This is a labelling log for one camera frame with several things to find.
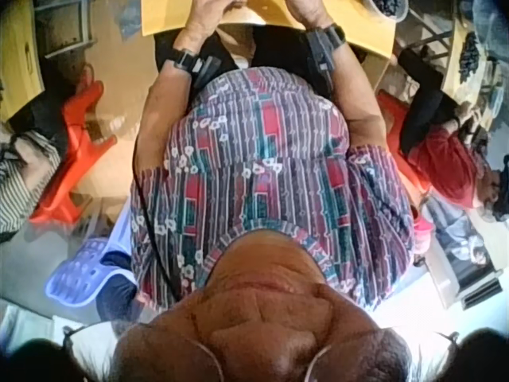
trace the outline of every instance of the blue plastic chair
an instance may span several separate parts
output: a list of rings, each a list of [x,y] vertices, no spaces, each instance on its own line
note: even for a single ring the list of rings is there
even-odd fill
[[[115,275],[123,275],[137,284],[131,271],[101,264],[103,257],[113,251],[131,256],[130,249],[130,198],[113,227],[110,238],[85,240],[74,259],[65,260],[46,283],[45,293],[60,304],[78,308],[92,302]]]

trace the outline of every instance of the black pants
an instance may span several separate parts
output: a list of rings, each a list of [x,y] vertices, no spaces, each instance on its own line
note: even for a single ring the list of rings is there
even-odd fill
[[[400,135],[401,151],[408,155],[413,147],[425,139],[431,126],[445,123],[454,116],[457,104],[440,90],[443,75],[424,62],[417,53],[404,49],[398,63],[420,84]]]
[[[174,29],[158,33],[154,36],[158,71],[161,71],[162,65],[169,56],[168,51],[173,47],[173,42],[180,31],[181,29]],[[306,80],[320,96],[330,98],[325,79],[313,70],[314,65],[311,58],[311,50],[302,31],[280,26],[255,26],[253,28],[253,37],[256,44],[256,52],[251,62],[252,68],[268,66],[284,69]],[[201,49],[201,58],[206,59],[209,56],[214,56],[221,60],[220,68],[211,80],[226,72],[238,69],[217,33],[209,37]],[[200,90],[194,88],[191,92],[191,99]]]

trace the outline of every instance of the patterned shirt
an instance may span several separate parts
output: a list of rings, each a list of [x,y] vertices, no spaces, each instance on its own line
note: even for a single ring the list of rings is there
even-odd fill
[[[173,126],[164,167],[139,179],[183,295],[206,284],[234,240],[270,229],[300,244],[331,287],[377,306],[409,265],[413,219],[391,155],[349,146],[342,114],[299,77],[251,68],[213,80]],[[131,193],[134,274],[168,308],[175,302]]]

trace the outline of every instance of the red patterned shirt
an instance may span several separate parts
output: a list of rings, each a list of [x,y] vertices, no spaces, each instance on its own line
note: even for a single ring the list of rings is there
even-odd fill
[[[391,155],[350,148],[339,110],[275,68],[212,81],[173,126],[164,168],[141,175],[165,269],[184,296],[203,287],[227,246],[272,229],[299,243],[327,283],[374,308],[410,262],[414,225]],[[134,274],[159,306],[174,301],[132,189]]]

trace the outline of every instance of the elderly man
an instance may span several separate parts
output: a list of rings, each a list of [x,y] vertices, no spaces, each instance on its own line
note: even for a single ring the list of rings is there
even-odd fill
[[[133,269],[167,311],[122,337],[119,380],[406,379],[399,339],[362,309],[389,295],[414,246],[383,118],[322,0],[286,3],[330,38],[332,102],[293,74],[314,81],[305,60],[284,59],[309,55],[304,33],[278,47],[255,31],[258,49],[273,50],[235,70],[214,32],[240,2],[194,0],[174,41],[156,39],[160,73],[134,156]],[[200,88],[186,62],[213,49],[220,76]]]

